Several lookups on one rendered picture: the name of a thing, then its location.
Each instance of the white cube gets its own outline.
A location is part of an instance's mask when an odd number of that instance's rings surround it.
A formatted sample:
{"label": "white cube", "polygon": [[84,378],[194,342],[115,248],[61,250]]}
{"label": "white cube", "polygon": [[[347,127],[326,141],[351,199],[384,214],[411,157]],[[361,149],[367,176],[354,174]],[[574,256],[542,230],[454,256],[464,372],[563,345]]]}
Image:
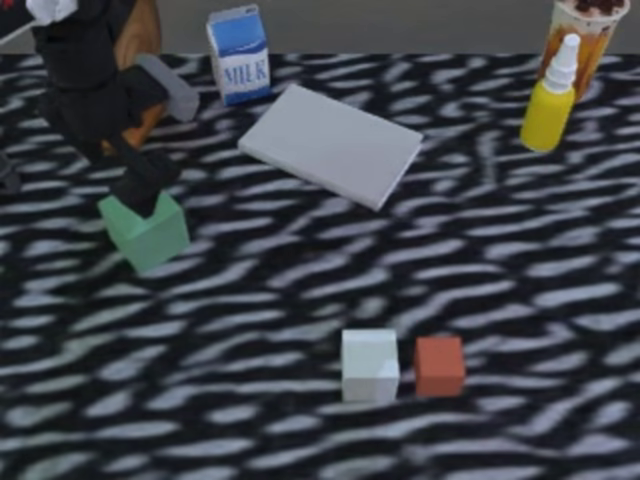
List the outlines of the white cube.
{"label": "white cube", "polygon": [[342,398],[345,402],[386,403],[400,384],[396,332],[342,331]]}

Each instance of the plastic cup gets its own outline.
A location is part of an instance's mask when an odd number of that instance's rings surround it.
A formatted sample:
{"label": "plastic cup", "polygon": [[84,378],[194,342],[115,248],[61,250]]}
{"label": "plastic cup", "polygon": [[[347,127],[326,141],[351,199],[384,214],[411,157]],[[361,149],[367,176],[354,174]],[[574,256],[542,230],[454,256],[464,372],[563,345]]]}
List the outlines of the plastic cup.
{"label": "plastic cup", "polygon": [[551,28],[542,56],[538,79],[544,76],[547,66],[560,49],[565,35],[569,33],[579,35],[581,42],[578,54],[578,70],[573,84],[576,90],[577,102],[589,88],[591,79],[598,69],[600,59],[607,50],[613,32],[620,19],[629,11],[631,1],[625,0],[624,6],[614,9],[610,15],[601,13],[595,8],[588,12],[580,12],[576,9],[576,4],[576,0],[556,0],[554,2]]}

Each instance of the table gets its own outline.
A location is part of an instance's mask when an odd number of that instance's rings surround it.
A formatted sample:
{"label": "table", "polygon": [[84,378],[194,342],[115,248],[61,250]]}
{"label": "table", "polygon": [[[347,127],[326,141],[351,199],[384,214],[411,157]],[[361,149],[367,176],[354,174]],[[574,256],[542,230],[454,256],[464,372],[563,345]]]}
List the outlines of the table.
{"label": "table", "polygon": [[[138,278],[96,209],[117,167],[33,119],[37,59],[1,59],[26,189],[0,200],[0,478],[640,478],[638,57],[606,59],[547,156],[517,140],[533,56],[272,57],[276,91],[425,134],[380,213],[239,154],[273,99],[225,109],[208,58],[167,61],[203,107],[145,148],[184,164],[194,241]],[[392,405],[340,402],[360,327],[398,332]],[[416,399],[436,334],[464,339],[466,391]]]}

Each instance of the black and white striped surface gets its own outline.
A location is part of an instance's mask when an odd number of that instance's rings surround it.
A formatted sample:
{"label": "black and white striped surface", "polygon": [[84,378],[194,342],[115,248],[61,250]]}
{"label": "black and white striped surface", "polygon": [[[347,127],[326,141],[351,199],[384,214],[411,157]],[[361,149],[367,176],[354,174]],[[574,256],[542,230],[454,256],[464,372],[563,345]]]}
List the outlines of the black and white striped surface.
{"label": "black and white striped surface", "polygon": [[[142,277],[96,209],[117,167],[35,118],[38,59],[0,61],[26,183],[0,199],[2,480],[640,478],[639,58],[606,59],[547,156],[517,139],[533,56],[272,58],[277,92],[424,133],[377,214],[239,154],[273,99],[223,108],[208,58],[167,61],[203,107],[146,148],[184,166],[193,244]],[[392,405],[340,401],[362,327],[398,332]],[[433,334],[465,342],[461,397],[413,396]]]}

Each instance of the gray wall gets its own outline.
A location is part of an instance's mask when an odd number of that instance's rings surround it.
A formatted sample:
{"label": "gray wall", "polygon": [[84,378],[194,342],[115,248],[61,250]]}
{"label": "gray wall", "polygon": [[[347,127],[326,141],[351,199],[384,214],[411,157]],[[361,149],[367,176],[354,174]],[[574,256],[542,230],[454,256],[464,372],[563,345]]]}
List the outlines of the gray wall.
{"label": "gray wall", "polygon": [[[209,12],[251,0],[157,0],[167,52],[204,53]],[[271,51],[538,53],[553,0],[257,0]],[[640,53],[640,5],[610,53]],[[0,53],[31,52],[29,34]]]}

